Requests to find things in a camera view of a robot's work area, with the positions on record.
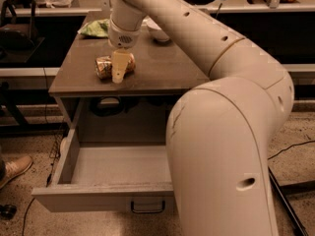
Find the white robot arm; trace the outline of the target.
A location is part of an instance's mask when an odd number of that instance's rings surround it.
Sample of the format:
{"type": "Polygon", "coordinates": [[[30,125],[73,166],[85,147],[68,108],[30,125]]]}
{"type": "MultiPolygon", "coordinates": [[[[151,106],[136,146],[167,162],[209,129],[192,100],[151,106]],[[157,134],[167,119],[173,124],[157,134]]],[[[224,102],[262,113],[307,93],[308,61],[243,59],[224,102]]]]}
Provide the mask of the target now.
{"type": "Polygon", "coordinates": [[[208,77],[174,105],[166,151],[184,236],[279,236],[267,151],[291,112],[286,68],[183,0],[116,0],[110,40],[152,18],[208,77]]]}

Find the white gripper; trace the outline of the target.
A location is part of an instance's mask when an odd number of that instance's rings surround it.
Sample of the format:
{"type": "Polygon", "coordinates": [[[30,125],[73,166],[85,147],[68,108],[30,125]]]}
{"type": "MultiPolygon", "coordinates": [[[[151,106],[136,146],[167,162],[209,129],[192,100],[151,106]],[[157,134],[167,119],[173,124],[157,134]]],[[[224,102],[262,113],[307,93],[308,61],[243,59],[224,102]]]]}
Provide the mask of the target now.
{"type": "Polygon", "coordinates": [[[116,84],[120,84],[123,81],[130,61],[130,53],[126,49],[132,48],[136,44],[140,32],[139,29],[122,29],[112,20],[109,21],[108,39],[114,47],[119,48],[113,51],[111,55],[112,81],[116,84]]]}

